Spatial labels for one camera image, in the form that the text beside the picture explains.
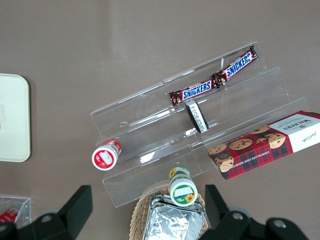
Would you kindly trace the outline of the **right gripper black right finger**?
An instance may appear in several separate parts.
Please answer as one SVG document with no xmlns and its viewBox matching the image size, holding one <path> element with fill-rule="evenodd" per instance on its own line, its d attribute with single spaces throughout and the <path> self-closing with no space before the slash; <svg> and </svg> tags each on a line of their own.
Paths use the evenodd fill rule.
<svg viewBox="0 0 320 240">
<path fill-rule="evenodd" d="M 205 186 L 205 211 L 211 225 L 201 240 L 264 240 L 265 226 L 239 210 L 230 210 L 214 184 Z"/>
</svg>

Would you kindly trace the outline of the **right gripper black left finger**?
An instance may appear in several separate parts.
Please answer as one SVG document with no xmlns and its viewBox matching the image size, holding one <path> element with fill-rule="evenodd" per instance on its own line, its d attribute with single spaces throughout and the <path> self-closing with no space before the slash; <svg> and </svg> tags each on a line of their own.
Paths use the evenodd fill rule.
<svg viewBox="0 0 320 240">
<path fill-rule="evenodd" d="M 19 229 L 18 240 L 75 240 L 93 211 L 92 187 L 82 185 L 57 213 Z"/>
</svg>

